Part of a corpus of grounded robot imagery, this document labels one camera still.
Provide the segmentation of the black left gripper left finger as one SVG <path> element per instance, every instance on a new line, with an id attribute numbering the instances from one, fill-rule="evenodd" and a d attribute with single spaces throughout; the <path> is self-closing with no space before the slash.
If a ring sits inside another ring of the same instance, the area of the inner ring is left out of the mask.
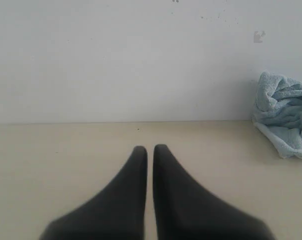
<path id="1" fill-rule="evenodd" d="M 53 220 L 40 239 L 144 239 L 147 172 L 146 148 L 136 146 L 123 168 L 101 192 Z"/>

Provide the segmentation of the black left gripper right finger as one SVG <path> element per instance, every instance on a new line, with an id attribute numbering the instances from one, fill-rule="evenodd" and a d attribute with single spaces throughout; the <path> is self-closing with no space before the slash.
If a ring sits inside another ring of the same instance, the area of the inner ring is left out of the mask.
<path id="1" fill-rule="evenodd" d="M 213 195 L 165 144 L 154 147 L 153 201 L 160 240 L 274 240 L 270 228 Z"/>

